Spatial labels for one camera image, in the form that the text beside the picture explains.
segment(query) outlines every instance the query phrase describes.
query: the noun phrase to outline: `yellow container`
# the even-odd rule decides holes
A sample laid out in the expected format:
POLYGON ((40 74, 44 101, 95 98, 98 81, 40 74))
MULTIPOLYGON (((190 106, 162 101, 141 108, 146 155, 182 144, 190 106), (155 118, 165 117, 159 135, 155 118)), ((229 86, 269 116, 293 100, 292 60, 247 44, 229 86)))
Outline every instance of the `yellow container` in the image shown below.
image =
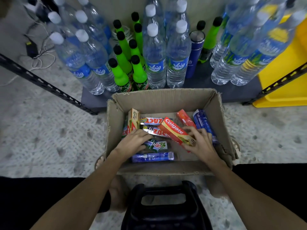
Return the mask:
MULTIPOLYGON (((282 22, 290 15, 284 16, 282 22)), ((307 62, 307 19, 297 26, 295 37, 287 49, 259 74, 262 89, 307 62)), ((307 105, 307 73, 253 103, 255 107, 307 105)))

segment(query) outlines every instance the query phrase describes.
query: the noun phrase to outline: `gray shelf surface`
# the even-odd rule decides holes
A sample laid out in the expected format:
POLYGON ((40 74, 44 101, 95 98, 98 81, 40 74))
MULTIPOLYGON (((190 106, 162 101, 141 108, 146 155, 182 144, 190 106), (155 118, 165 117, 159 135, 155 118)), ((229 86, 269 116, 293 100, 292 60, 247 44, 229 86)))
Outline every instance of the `gray shelf surface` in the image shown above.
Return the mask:
MULTIPOLYGON (((209 61, 198 64, 194 76, 186 79, 183 88, 214 88, 222 95, 222 102, 245 102, 255 98, 262 90, 258 76, 244 86, 235 86, 231 82, 226 85, 216 85, 211 81, 213 68, 209 61)), ((82 91, 81 103, 93 112, 106 110, 106 103, 113 93, 105 90, 103 94, 95 96, 85 88, 82 91)))

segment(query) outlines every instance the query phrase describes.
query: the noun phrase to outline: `hand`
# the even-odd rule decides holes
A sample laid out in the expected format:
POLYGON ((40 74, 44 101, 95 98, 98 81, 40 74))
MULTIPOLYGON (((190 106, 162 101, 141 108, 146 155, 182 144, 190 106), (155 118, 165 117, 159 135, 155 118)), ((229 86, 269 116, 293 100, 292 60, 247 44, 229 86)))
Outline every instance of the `hand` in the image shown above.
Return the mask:
POLYGON ((209 166, 210 163, 221 161, 212 145, 212 134, 207 133, 204 128, 196 129, 195 127, 183 127, 190 130, 189 135, 196 139, 196 146, 192 147, 182 144, 187 151, 194 153, 201 161, 209 166))
POLYGON ((124 162, 138 151, 144 150, 146 146, 143 145, 143 143, 152 137, 153 136, 146 131, 135 129, 121 140, 114 151, 120 155, 120 158, 122 158, 124 162))

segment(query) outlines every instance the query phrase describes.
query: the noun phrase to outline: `forearm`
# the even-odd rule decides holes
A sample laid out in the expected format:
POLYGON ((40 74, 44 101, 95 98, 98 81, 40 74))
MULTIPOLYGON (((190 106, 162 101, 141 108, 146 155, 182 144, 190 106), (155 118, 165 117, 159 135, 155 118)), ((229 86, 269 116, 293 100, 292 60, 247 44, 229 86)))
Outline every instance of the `forearm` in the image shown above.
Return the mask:
POLYGON ((116 153, 111 153, 97 170, 53 205, 31 230, 89 229, 121 163, 116 153))
POLYGON ((209 167, 222 182, 248 230, 307 229, 307 223, 301 218, 272 198, 252 188, 222 161, 212 162, 209 167))

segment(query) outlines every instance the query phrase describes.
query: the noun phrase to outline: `floor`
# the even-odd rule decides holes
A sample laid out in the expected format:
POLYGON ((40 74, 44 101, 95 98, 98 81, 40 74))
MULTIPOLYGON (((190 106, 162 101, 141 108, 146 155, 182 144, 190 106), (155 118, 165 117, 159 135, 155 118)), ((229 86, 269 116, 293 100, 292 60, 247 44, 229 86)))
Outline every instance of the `floor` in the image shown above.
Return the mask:
MULTIPOLYGON (((13 27, 4 21, 0 27, 9 32, 4 37, 11 43, 13 27)), ((37 41, 41 42, 46 33, 38 26, 32 34, 38 35, 37 41)), ((10 47, 9 43, 1 53, 17 61, 18 55, 24 54, 23 44, 10 47)), ((42 57, 44 65, 51 59, 42 57)), ((20 60, 20 64, 31 68, 31 61, 20 60)), ((81 100, 81 84, 59 60, 34 73, 81 100)), ((13 77, 13 73, 0 67, 0 85, 13 77)), ((91 116, 20 77, 0 87, 0 107, 1 176, 87 177, 103 154, 106 113, 91 116)), ((306 106, 257 109, 225 103, 224 113, 230 134, 241 145, 240 163, 307 163, 306 106)), ((181 180, 190 180, 199 189, 214 230, 245 229, 232 203, 212 197, 201 176, 125 176, 125 179, 131 188, 139 183, 176 185, 181 180)), ((123 214, 117 212, 98 215, 91 229, 120 229, 122 218, 123 214)))

